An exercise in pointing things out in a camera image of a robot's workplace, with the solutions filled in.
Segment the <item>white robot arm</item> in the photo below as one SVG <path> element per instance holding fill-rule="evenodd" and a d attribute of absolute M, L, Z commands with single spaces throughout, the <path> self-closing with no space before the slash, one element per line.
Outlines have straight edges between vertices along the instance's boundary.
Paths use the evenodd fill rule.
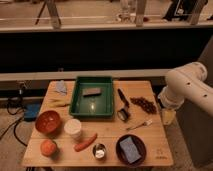
<path fill-rule="evenodd" d="M 162 104 L 162 120 L 170 125 L 176 111 L 189 100 L 213 117 L 213 87 L 205 83 L 208 72 L 201 62 L 192 62 L 173 68 L 165 74 L 166 86 L 158 99 Z"/>

